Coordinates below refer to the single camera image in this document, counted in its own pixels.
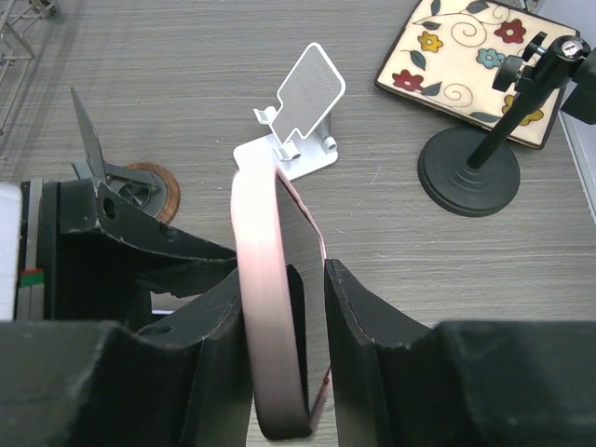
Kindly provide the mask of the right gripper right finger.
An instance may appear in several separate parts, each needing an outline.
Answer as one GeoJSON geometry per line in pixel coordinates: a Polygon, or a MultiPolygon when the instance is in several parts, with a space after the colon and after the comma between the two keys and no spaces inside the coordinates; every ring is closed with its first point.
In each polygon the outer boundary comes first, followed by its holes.
{"type": "Polygon", "coordinates": [[[343,446],[591,446],[591,321],[449,320],[427,327],[336,259],[325,305],[343,446]]]}

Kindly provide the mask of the grey wire dish rack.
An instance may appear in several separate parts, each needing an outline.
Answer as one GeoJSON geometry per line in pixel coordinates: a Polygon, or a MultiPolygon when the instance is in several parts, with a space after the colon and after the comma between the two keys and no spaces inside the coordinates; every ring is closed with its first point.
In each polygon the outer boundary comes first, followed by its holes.
{"type": "Polygon", "coordinates": [[[37,59],[28,33],[39,21],[56,17],[60,9],[57,0],[1,2],[1,135],[37,59]]]}

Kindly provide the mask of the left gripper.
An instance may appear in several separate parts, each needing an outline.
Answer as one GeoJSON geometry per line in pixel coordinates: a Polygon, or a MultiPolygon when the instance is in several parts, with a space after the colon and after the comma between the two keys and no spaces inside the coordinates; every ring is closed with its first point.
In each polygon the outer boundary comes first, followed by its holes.
{"type": "Polygon", "coordinates": [[[151,297],[208,291],[233,250],[161,223],[97,180],[1,188],[1,319],[145,326],[151,297]]]}

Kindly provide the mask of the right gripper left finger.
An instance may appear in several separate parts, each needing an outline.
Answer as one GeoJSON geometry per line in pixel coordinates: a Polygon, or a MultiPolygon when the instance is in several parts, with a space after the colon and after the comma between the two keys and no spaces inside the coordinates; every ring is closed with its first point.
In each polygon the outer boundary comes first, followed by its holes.
{"type": "Polygon", "coordinates": [[[135,333],[1,327],[5,446],[242,446],[251,400],[237,273],[135,333]]]}

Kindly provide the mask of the black round phone stand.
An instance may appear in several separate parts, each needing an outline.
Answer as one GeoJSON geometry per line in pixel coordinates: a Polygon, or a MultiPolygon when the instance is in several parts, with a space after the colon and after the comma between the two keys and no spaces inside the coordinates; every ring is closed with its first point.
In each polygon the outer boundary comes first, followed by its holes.
{"type": "Polygon", "coordinates": [[[490,132],[452,128],[433,136],[420,153],[418,177],[428,196],[454,214],[483,217],[502,210],[517,194],[521,174],[506,140],[550,94],[575,82],[562,111],[595,122],[595,51],[579,36],[563,35],[544,47],[537,34],[520,56],[508,56],[495,76],[499,91],[514,88],[507,112],[490,132]]]}

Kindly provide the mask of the pink case phone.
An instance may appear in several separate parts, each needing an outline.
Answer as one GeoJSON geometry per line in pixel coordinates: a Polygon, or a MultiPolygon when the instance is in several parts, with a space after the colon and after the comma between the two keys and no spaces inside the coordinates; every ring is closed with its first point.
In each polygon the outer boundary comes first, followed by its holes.
{"type": "Polygon", "coordinates": [[[332,377],[322,234],[273,163],[239,169],[230,211],[260,429],[271,441],[308,438],[332,377]]]}

